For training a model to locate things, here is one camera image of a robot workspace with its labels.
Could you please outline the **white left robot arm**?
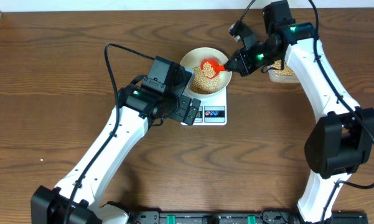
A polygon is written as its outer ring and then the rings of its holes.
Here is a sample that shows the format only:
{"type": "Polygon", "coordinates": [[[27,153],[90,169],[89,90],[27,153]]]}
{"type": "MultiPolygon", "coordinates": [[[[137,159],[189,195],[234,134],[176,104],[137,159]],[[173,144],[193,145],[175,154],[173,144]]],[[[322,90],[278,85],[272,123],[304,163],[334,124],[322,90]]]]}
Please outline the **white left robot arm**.
{"type": "Polygon", "coordinates": [[[116,171],[155,120],[191,125],[200,100],[184,95],[191,69],[156,57],[147,75],[121,88],[111,116],[86,154],[53,189],[40,186],[30,201],[32,223],[127,223],[129,212],[101,201],[116,171]]]}

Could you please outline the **red measuring scoop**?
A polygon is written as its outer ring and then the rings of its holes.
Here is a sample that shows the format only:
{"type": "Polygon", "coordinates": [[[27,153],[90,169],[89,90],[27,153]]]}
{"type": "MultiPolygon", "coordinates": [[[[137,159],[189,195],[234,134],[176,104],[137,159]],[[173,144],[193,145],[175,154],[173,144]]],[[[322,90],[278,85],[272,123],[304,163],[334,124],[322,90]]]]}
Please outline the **red measuring scoop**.
{"type": "Polygon", "coordinates": [[[200,68],[203,71],[203,74],[209,79],[214,79],[220,72],[226,71],[225,67],[220,65],[214,58],[202,60],[200,68]]]}

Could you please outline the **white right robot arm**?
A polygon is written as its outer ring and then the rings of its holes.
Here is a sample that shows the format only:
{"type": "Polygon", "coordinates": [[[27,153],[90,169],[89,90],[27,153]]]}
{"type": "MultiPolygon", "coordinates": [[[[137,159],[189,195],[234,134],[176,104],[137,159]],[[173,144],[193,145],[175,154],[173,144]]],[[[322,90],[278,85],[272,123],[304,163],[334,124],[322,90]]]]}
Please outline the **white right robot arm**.
{"type": "Polygon", "coordinates": [[[288,222],[358,223],[358,216],[334,217],[332,206],[374,151],[374,109],[362,108],[338,79],[322,48],[318,22],[296,22],[287,1],[268,4],[263,19],[265,41],[257,40],[242,20],[230,27],[230,35],[243,47],[225,69],[245,77],[272,71],[280,62],[297,76],[312,106],[316,125],[304,145],[311,172],[288,222]]]}

